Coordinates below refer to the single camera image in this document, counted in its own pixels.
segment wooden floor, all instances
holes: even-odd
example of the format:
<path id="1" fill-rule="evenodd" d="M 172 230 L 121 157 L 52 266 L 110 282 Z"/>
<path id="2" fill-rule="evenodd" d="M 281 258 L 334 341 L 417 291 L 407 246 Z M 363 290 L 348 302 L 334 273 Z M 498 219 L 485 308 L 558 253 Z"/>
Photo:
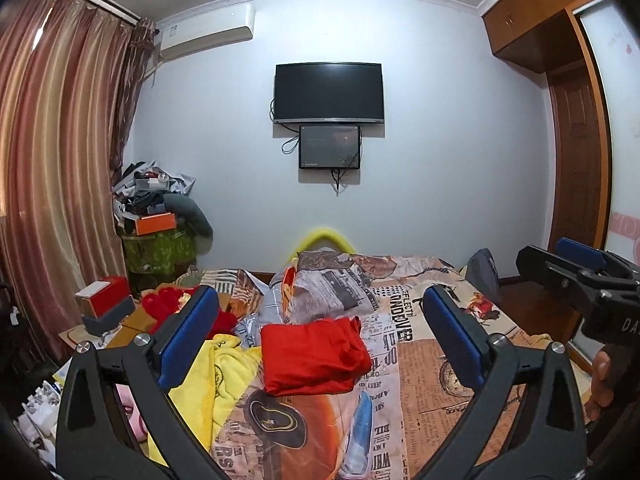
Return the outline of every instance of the wooden floor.
<path id="1" fill-rule="evenodd" d="M 501 287 L 502 311 L 529 335 L 549 334 L 566 343 L 573 336 L 579 314 L 533 282 Z"/>

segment yellow towel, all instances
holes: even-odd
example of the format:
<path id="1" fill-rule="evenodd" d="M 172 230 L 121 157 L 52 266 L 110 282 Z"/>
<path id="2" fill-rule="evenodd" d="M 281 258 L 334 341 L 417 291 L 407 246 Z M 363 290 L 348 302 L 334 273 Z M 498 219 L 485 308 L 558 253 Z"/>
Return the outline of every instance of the yellow towel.
<path id="1" fill-rule="evenodd" d="M 261 348 L 244 350 L 233 335 L 216 334 L 200 348 L 180 386 L 169 392 L 191 433 L 209 452 L 226 418 L 258 371 Z M 149 434 L 149 458 L 166 465 Z"/>

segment small screen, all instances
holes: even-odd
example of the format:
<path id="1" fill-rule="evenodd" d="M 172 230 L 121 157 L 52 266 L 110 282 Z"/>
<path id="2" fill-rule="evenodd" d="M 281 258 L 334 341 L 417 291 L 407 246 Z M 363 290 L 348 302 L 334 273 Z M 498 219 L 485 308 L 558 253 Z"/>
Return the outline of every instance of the small screen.
<path id="1" fill-rule="evenodd" d="M 273 115 L 277 123 L 383 123 L 382 65 L 277 65 Z"/>
<path id="2" fill-rule="evenodd" d="M 300 169 L 327 170 L 360 167 L 360 129 L 357 126 L 302 126 Z"/>

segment air conditioner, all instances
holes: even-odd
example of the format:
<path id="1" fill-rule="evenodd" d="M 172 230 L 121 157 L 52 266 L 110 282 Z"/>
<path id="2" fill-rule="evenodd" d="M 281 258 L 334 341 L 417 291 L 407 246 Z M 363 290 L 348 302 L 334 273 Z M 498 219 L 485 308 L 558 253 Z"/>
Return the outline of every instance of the air conditioner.
<path id="1" fill-rule="evenodd" d="M 214 46 L 250 40 L 255 9 L 242 4 L 198 14 L 162 31 L 160 55 L 169 61 Z"/>

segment baseboard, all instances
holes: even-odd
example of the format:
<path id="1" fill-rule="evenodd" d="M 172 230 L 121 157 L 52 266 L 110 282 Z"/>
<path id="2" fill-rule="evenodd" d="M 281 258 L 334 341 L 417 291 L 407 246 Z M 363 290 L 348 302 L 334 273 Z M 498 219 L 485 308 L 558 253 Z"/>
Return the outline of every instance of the baseboard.
<path id="1" fill-rule="evenodd" d="M 524 283 L 525 280 L 522 276 L 508 276 L 507 278 L 498 278 L 498 284 L 500 286 L 515 285 L 516 283 Z"/>

